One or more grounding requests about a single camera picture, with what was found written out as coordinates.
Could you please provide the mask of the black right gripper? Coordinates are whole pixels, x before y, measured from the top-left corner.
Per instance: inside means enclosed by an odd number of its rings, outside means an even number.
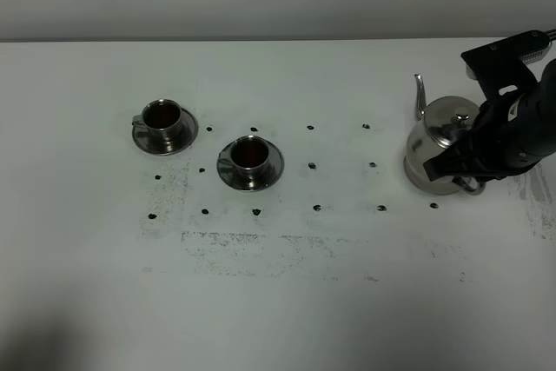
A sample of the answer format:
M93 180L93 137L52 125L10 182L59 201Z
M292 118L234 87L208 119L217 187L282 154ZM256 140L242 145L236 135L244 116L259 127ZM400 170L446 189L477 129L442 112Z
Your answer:
M515 86L501 89L504 96L496 102L485 97L466 136L424 162L428 179L513 176L553 154L554 60L546 65L537 82L528 91Z

